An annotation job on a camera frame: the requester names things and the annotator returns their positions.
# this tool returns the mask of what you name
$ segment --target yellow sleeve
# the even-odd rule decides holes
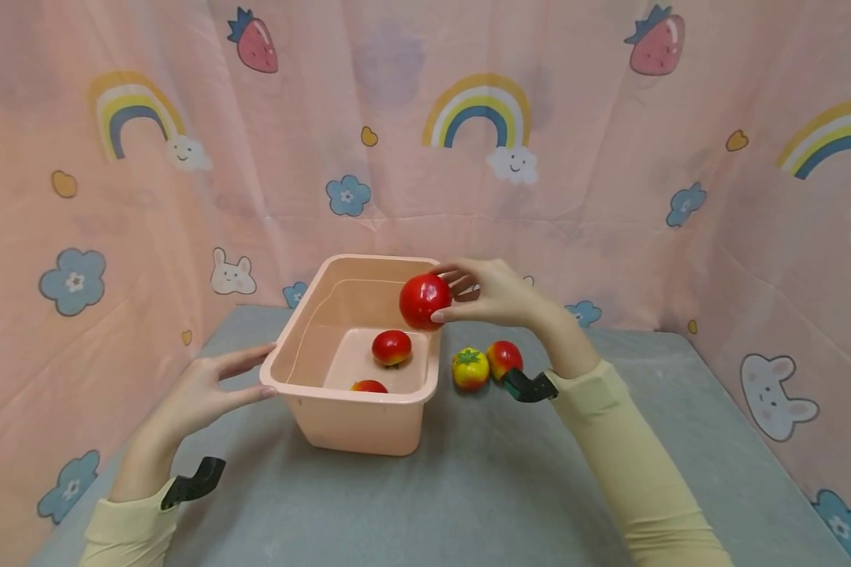
[[[731,566],[615,367],[601,361],[571,380],[545,375],[559,392],[552,406],[580,444],[635,565]]]
[[[162,511],[161,500],[174,480],[145,500],[99,500],[85,530],[80,567],[162,567],[180,505]]]

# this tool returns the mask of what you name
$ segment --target strawberry print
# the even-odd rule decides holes
[[[243,65],[259,72],[277,72],[277,52],[268,26],[252,16],[252,10],[236,8],[236,20],[227,23],[230,25],[227,39],[236,44],[236,54]]]
[[[630,69],[645,76],[665,76],[674,71],[684,49],[684,18],[671,15],[671,6],[654,5],[650,16],[639,20],[634,35],[624,40],[634,46]]]

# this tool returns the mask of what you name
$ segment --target fake fruit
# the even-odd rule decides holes
[[[388,394],[388,388],[377,380],[360,380],[350,387],[353,392],[374,392],[376,394]]]
[[[475,392],[488,382],[488,359],[475,348],[465,348],[454,356],[451,376],[461,390]]]
[[[421,274],[406,282],[400,291],[400,314],[410,327],[433,331],[432,314],[451,305],[451,288],[435,274]]]
[[[413,353],[413,341],[410,336],[398,330],[379,333],[372,341],[372,356],[379,364],[398,365]]]
[[[492,370],[492,377],[495,380],[501,380],[504,373],[510,369],[523,370],[523,357],[517,346],[507,340],[499,340],[493,342],[485,352],[488,358],[489,368]]]

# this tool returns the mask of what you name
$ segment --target black device on wrist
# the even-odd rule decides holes
[[[501,376],[504,389],[513,398],[523,404],[534,404],[543,400],[553,400],[558,396],[558,388],[552,384],[545,372],[529,380],[520,370],[510,369]]]
[[[199,498],[211,494],[217,488],[217,482],[221,479],[221,474],[224,473],[224,466],[226,465],[227,461],[223,459],[206,456],[199,463],[199,467],[193,476],[179,476],[178,474],[161,501],[161,509],[168,510],[179,505],[180,502],[199,500]]]

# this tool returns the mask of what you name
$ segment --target rainbow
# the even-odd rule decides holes
[[[91,82],[89,108],[98,120],[98,133],[104,153],[110,160],[121,160],[123,124],[135,118],[150,118],[161,128],[164,139],[186,134],[176,107],[143,74],[135,71],[106,72]]]
[[[457,129],[471,118],[495,125],[497,146],[525,146],[530,140],[530,104],[520,86],[492,72],[473,74],[438,97],[425,121],[423,145],[450,148]]]
[[[776,165],[798,179],[807,179],[823,160],[844,150],[851,150],[851,101],[809,121],[785,145]]]

